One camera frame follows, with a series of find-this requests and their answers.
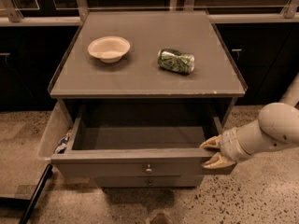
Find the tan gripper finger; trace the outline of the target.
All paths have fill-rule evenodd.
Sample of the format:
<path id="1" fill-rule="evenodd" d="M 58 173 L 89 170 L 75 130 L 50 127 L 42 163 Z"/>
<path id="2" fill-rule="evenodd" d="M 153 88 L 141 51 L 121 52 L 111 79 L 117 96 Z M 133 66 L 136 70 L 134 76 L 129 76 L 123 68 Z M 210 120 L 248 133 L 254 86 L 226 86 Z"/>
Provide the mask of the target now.
<path id="1" fill-rule="evenodd" d="M 205 169 L 220 169 L 232 166 L 233 164 L 235 164 L 234 161 L 226 158 L 220 152 L 217 152 L 210 160 L 203 162 L 202 167 Z"/>
<path id="2" fill-rule="evenodd" d="M 200 148 L 221 148 L 221 135 L 212 136 L 200 145 Z"/>

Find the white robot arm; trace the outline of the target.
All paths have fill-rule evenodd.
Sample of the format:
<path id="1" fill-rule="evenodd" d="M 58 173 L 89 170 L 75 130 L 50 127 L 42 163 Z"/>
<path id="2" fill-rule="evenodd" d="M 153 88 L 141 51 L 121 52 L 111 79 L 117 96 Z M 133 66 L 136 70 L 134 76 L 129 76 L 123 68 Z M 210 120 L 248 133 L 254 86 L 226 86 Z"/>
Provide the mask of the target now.
<path id="1" fill-rule="evenodd" d="M 265 105 L 253 122 L 207 139 L 201 148 L 217 152 L 202 166 L 220 169 L 246 161 L 257 153 L 299 146 L 299 74 L 278 103 Z"/>

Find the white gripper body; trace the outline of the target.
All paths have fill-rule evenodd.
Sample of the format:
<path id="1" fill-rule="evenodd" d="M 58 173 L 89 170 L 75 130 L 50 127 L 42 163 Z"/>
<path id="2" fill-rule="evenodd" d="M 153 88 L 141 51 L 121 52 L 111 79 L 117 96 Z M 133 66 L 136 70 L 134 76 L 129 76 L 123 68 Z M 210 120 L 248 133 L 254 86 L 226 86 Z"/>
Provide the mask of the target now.
<path id="1" fill-rule="evenodd" d="M 238 137 L 240 128 L 226 130 L 221 135 L 221 154 L 230 161 L 240 162 L 251 158 L 251 155 L 241 146 Z"/>

